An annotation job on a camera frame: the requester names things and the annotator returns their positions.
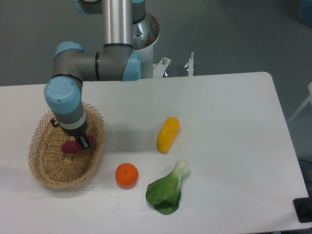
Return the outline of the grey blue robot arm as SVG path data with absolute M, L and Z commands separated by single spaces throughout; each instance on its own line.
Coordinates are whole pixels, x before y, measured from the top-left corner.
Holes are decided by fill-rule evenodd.
M 81 149 L 90 148 L 88 121 L 81 96 L 85 79 L 97 81 L 137 81 L 141 78 L 141 46 L 149 40 L 144 29 L 137 36 L 135 27 L 148 24 L 143 0 L 77 0 L 84 14 L 101 14 L 104 22 L 102 52 L 87 53 L 83 46 L 65 41 L 57 46 L 53 76 L 44 96 L 55 115 L 54 127 L 75 138 Z

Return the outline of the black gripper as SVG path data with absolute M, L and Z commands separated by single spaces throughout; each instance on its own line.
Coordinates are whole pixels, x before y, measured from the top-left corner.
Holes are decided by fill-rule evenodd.
M 53 127 L 61 127 L 61 129 L 69 136 L 75 138 L 76 149 L 88 149 L 92 145 L 92 136 L 86 134 L 88 128 L 87 118 L 81 118 L 73 123 L 61 123 L 56 119 L 50 120 Z

